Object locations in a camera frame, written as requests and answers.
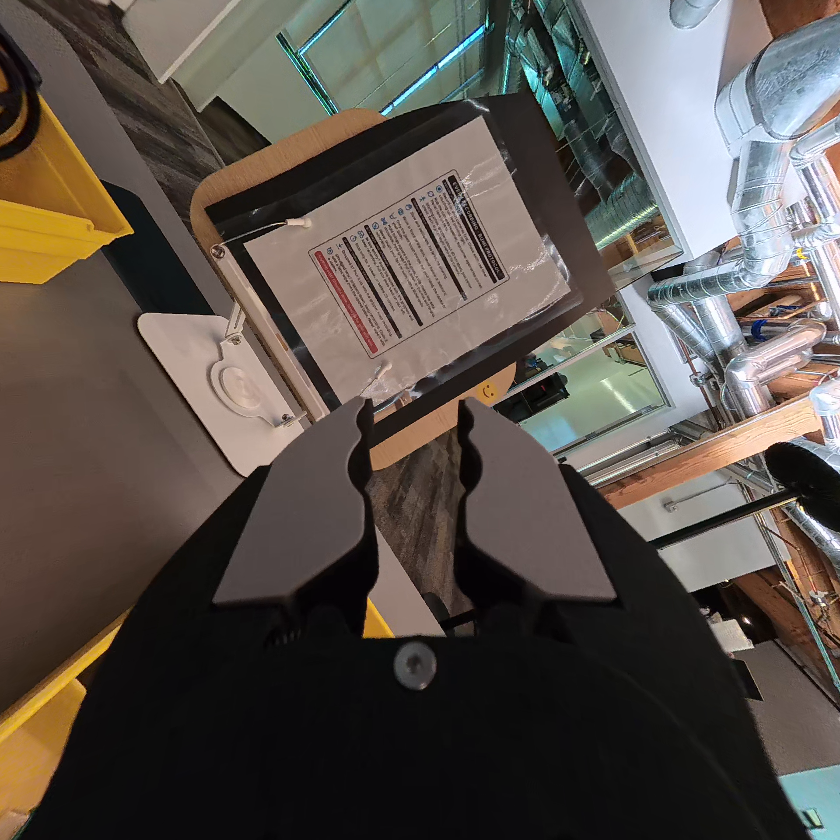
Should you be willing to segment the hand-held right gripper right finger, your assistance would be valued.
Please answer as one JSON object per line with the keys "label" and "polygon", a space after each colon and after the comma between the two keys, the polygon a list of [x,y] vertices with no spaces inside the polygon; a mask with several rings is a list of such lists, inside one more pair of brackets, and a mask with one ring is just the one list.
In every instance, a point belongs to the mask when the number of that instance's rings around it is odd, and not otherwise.
{"label": "hand-held right gripper right finger", "polygon": [[615,587],[554,457],[475,397],[458,405],[457,431],[464,493],[455,579],[474,608],[614,603]]}

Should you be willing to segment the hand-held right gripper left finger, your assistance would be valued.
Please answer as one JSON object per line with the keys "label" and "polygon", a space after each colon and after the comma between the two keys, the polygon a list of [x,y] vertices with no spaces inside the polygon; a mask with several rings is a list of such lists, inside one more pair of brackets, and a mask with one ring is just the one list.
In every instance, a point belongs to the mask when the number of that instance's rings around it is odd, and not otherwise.
{"label": "hand-held right gripper left finger", "polygon": [[215,606],[366,613],[379,574],[366,491],[373,416],[372,401],[356,396],[280,452],[213,596]]}

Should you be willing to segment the yellow plastic bin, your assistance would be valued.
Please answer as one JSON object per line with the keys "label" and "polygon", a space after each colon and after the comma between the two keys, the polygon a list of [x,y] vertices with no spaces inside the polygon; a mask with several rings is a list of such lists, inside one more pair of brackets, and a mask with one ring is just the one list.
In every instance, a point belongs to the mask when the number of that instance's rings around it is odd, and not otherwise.
{"label": "yellow plastic bin", "polygon": [[1,163],[1,280],[41,285],[133,228],[50,109]]}
{"label": "yellow plastic bin", "polygon": [[87,689],[79,677],[109,649],[130,611],[40,680],[1,715],[1,838],[20,838],[66,747]]}

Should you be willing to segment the white stand base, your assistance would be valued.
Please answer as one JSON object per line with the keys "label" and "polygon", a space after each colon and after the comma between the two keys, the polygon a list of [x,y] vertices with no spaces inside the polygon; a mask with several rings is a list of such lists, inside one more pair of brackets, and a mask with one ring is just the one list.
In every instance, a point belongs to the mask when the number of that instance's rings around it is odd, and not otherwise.
{"label": "white stand base", "polygon": [[146,312],[140,336],[234,471],[269,465],[305,429],[245,336],[245,312],[227,318]]}

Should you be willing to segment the silver pipe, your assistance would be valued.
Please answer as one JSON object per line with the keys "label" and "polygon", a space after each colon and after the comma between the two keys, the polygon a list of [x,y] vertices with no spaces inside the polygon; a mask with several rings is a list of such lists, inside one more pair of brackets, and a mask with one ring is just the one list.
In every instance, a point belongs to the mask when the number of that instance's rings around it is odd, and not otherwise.
{"label": "silver pipe", "polygon": [[806,318],[748,346],[729,296],[763,291],[788,269],[791,255],[752,261],[742,248],[738,257],[718,260],[718,253],[711,251],[691,260],[681,275],[655,282],[647,292],[647,303],[687,347],[709,363],[723,402],[746,419],[773,406],[769,383],[806,364],[813,348],[824,340],[826,326]]}

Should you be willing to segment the black round object on pole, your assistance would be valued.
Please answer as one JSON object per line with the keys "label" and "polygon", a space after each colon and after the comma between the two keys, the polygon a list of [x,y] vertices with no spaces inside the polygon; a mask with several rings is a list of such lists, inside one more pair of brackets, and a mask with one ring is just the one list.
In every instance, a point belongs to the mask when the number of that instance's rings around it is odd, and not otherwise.
{"label": "black round object on pole", "polygon": [[839,526],[839,473],[829,458],[826,447],[813,447],[808,440],[802,444],[777,443],[764,452],[770,476],[782,489],[762,499],[751,501],[709,519],[696,522],[675,532],[648,542],[657,550],[666,549],[727,526],[745,518],[798,504],[805,513],[827,529]]}

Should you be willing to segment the document sheet in plastic sleeve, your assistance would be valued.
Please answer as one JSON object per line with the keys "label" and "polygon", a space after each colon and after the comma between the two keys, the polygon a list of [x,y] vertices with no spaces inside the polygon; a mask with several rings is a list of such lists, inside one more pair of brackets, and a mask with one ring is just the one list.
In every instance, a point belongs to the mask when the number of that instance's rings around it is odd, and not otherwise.
{"label": "document sheet in plastic sleeve", "polygon": [[221,241],[328,412],[417,399],[422,380],[574,290],[484,115],[361,162],[373,173],[336,197]]}

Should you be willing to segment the black board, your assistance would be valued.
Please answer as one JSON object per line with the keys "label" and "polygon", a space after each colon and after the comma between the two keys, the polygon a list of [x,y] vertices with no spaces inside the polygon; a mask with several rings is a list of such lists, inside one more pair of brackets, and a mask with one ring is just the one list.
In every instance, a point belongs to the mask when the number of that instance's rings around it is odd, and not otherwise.
{"label": "black board", "polygon": [[208,253],[231,234],[244,233],[247,222],[275,222],[281,210],[308,211],[315,198],[336,197],[340,186],[350,184],[350,175],[373,173],[372,164],[361,162],[368,153],[390,142],[398,151],[418,151],[423,140],[479,115],[489,120],[494,137],[509,153],[523,202],[557,246],[574,290],[468,352],[442,374],[422,380],[417,399],[376,423],[375,445],[457,404],[463,393],[518,362],[616,291],[565,178],[558,141],[532,94],[450,101],[393,119],[366,108],[347,109],[213,173],[192,198],[193,232]]}

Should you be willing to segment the large silver ventilation duct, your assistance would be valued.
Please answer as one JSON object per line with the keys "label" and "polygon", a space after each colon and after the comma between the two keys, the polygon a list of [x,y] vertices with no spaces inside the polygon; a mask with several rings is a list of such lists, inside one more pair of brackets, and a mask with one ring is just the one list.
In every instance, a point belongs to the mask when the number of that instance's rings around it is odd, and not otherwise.
{"label": "large silver ventilation duct", "polygon": [[760,288],[789,264],[794,249],[783,204],[795,141],[838,102],[839,15],[824,17],[766,45],[718,93],[715,113],[738,160],[732,220],[742,255],[720,266],[726,293]]}

